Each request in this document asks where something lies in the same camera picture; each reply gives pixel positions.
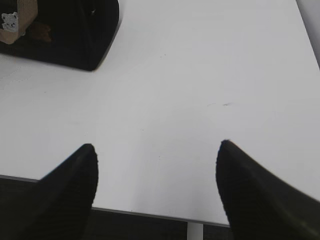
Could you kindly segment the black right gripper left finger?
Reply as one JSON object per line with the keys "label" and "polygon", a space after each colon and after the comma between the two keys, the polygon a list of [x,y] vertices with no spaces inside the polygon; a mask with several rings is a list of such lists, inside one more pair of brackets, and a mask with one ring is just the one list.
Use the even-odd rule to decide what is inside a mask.
{"label": "black right gripper left finger", "polygon": [[99,179],[98,157],[83,144],[38,181],[15,206],[16,240],[79,240],[85,230]]}

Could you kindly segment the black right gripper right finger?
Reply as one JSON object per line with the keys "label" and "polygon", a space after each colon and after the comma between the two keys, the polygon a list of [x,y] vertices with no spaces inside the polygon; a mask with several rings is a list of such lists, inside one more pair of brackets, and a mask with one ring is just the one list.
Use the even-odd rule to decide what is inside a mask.
{"label": "black right gripper right finger", "polygon": [[287,184],[230,140],[215,179],[235,240],[318,240],[320,202]]}

